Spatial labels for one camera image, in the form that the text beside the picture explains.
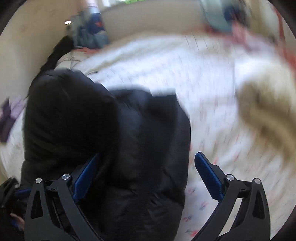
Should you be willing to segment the person's left hand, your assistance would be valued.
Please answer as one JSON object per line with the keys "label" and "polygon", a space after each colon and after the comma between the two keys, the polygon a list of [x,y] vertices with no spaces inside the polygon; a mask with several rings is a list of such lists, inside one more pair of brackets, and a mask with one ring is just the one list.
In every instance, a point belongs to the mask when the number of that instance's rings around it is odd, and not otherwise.
{"label": "person's left hand", "polygon": [[10,217],[12,218],[13,225],[17,227],[19,231],[23,232],[25,230],[25,221],[14,213],[11,213]]}

